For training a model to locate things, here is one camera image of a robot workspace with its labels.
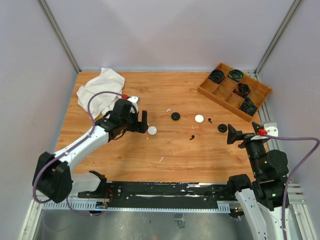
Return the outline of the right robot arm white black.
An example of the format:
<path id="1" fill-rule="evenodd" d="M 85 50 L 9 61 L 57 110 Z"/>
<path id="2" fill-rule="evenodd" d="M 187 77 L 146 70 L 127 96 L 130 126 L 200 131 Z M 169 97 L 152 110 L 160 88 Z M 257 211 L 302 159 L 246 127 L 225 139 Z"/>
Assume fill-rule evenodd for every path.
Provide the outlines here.
<path id="1" fill-rule="evenodd" d="M 252 127 L 253 133 L 243 133 L 227 126 L 227 144 L 241 142 L 238 147 L 246 150 L 254 181 L 246 174 L 231 176 L 226 193 L 239 202 L 253 239 L 289 240 L 288 158 L 280 150 L 265 149 L 265 143 L 279 134 L 277 124 L 253 122 Z"/>

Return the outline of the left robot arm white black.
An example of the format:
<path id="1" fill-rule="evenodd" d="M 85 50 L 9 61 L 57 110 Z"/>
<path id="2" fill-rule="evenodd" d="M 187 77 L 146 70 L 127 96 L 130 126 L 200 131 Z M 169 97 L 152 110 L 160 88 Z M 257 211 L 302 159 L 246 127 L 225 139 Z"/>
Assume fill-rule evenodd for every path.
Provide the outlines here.
<path id="1" fill-rule="evenodd" d="M 55 153 L 42 153 L 37 162 L 32 186 L 49 201 L 60 203 L 70 194 L 90 192 L 96 198 L 107 193 L 106 177 L 96 171 L 73 174 L 73 170 L 99 147 L 119 139 L 125 132 L 144 134 L 148 129 L 147 111 L 138 120 L 138 96 L 116 101 L 113 110 L 94 122 L 76 141 Z"/>

